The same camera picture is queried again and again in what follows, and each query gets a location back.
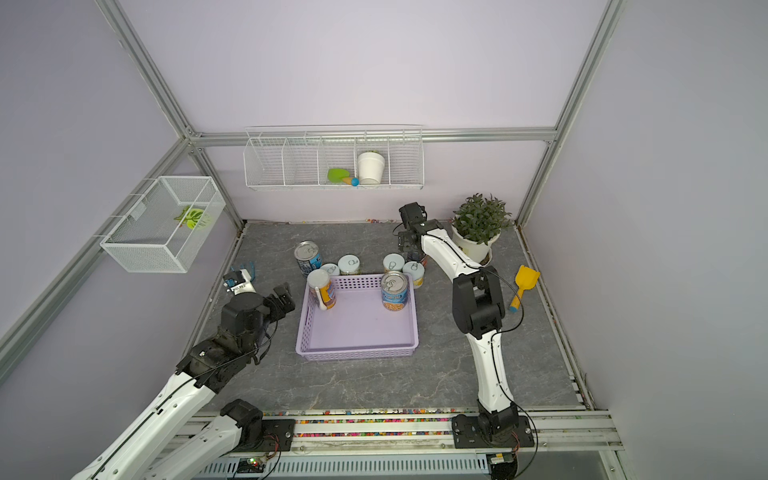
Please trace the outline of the blue orange soup can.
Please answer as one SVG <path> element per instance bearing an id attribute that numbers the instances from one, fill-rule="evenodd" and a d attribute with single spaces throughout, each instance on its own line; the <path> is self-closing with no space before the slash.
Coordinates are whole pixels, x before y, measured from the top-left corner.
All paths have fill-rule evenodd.
<path id="1" fill-rule="evenodd" d="M 382 305 L 390 311 L 405 308 L 408 300 L 408 278 L 399 271 L 390 271 L 380 280 Z"/>

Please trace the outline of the tall yellow orange can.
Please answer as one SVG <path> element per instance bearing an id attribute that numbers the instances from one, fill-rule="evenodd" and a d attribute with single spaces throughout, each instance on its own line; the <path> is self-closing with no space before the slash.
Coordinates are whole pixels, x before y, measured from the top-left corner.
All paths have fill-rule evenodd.
<path id="1" fill-rule="evenodd" d="M 327 270 L 320 268 L 309 273 L 307 276 L 307 286 L 322 310 L 328 310 L 335 306 L 335 292 L 331 275 Z"/>

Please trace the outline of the blue Progresso soup can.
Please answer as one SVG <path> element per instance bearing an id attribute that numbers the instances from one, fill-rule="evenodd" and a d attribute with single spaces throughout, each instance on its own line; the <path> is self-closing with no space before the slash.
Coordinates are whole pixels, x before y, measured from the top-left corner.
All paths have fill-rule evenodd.
<path id="1" fill-rule="evenodd" d="M 294 249 L 294 258 L 304 277 L 322 267 L 320 249 L 313 241 L 302 241 Z"/>

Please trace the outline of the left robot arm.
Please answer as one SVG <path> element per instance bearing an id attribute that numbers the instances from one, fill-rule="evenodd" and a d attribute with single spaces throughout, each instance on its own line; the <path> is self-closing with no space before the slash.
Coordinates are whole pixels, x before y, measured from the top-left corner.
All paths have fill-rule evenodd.
<path id="1" fill-rule="evenodd" d="M 238 291 L 224 306 L 217 333 L 189 351 L 146 409 L 76 478 L 191 479 L 239 448 L 278 453 L 289 437 L 266 429 L 263 412 L 244 400 L 225 405 L 170 454 L 164 450 L 246 366 L 261 363 L 272 340 L 269 327 L 295 308 L 286 283 L 267 296 L 251 287 Z"/>

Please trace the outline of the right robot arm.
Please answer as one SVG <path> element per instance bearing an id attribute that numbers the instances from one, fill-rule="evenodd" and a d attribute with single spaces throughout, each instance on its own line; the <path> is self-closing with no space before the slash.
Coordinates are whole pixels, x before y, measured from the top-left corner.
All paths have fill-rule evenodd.
<path id="1" fill-rule="evenodd" d="M 402 216 L 398 242 L 405 251 L 427 256 L 452 281 L 452 315 L 473 355 L 479 404 L 478 423 L 492 437 L 520 425 L 520 410 L 507 383 L 501 336 L 506 304 L 500 276 L 472 260 L 436 220 Z"/>

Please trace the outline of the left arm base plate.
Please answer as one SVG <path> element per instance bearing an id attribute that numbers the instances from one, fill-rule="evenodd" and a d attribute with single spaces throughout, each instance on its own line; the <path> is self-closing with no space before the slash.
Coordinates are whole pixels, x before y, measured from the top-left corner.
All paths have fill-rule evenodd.
<path id="1" fill-rule="evenodd" d="M 296 422 L 287 418 L 254 422 L 240 429 L 240 437 L 231 452 L 289 452 L 295 426 Z"/>

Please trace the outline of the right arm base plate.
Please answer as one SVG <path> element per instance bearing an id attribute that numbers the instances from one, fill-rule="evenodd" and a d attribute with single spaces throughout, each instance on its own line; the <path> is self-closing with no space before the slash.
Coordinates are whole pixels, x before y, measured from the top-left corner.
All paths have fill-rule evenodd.
<path id="1" fill-rule="evenodd" d="M 501 422 L 485 415 L 460 414 L 451 419 L 451 434 L 457 449 L 534 447 L 534 428 L 518 416 Z"/>

